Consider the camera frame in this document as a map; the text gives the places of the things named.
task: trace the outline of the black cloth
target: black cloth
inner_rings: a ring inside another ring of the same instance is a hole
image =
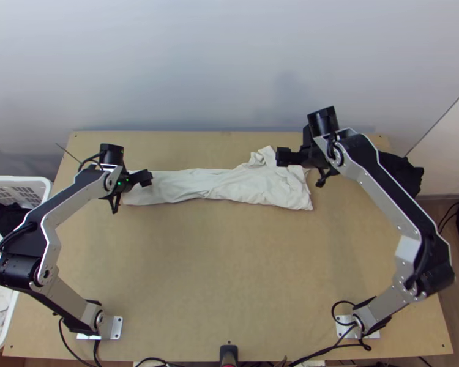
[[[0,204],[0,234],[5,237],[22,223],[30,209],[20,207],[16,202],[11,205]]]
[[[423,167],[414,167],[408,158],[386,152],[379,152],[379,162],[412,198],[418,195],[425,172]]]

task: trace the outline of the white wall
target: white wall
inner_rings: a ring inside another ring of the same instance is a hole
[[[459,194],[459,100],[408,154],[425,168],[422,195]]]
[[[73,129],[341,126],[404,154],[459,96],[459,0],[0,0],[0,150]]]

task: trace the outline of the metal base plate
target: metal base plate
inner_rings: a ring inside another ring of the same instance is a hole
[[[121,337],[122,330],[122,317],[114,316],[112,321],[112,331],[110,340],[117,340]],[[102,337],[99,335],[85,335],[85,334],[76,334],[77,340],[101,340]]]
[[[336,315],[336,318],[337,320],[345,324],[353,321],[352,315]],[[343,334],[345,334],[347,330],[351,327],[351,325],[344,326],[338,323],[335,323],[335,326],[337,327],[338,337],[341,337]],[[378,330],[376,332],[373,332],[371,335],[364,336],[364,339],[379,339],[380,337],[381,337],[381,334],[379,334],[379,330]],[[359,339],[359,338],[360,338],[360,329],[358,326],[350,330],[350,332],[345,336],[345,339]]]

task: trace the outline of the floor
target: floor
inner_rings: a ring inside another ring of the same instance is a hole
[[[453,202],[451,201],[424,201],[420,205],[437,222],[444,215],[445,211]],[[459,366],[459,236],[454,221],[446,226],[444,237],[450,243],[452,262],[456,273],[456,282],[450,288],[440,293],[440,300],[447,326],[449,328],[454,354],[425,357],[432,367]],[[359,366],[373,366],[377,360],[356,360]],[[383,360],[383,363],[390,363],[398,367],[426,367],[426,364],[419,358],[391,358]],[[354,366],[351,361],[330,361],[330,365]],[[0,367],[80,367],[82,364],[77,361],[66,360],[40,360],[33,358],[0,358]],[[128,362],[103,362],[103,367],[132,367]],[[187,363],[187,367],[209,367],[212,363]]]

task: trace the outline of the robotic arm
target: robotic arm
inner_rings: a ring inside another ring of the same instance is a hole
[[[453,283],[449,244],[433,220],[384,169],[378,150],[365,135],[351,128],[339,129],[334,107],[309,114],[300,151],[279,147],[276,159],[278,166],[318,168],[318,187],[336,174],[357,181],[401,232],[392,284],[354,307],[352,316],[362,336],[386,326],[394,313],[410,303]]]
[[[0,285],[31,295],[85,338],[119,339],[122,318],[107,315],[100,302],[85,300],[61,280],[56,227],[92,199],[107,200],[115,214],[122,193],[137,183],[151,184],[152,174],[146,169],[129,174],[123,157],[123,147],[101,144],[100,152],[84,161],[95,164],[80,171],[73,185],[30,211],[0,243]]]

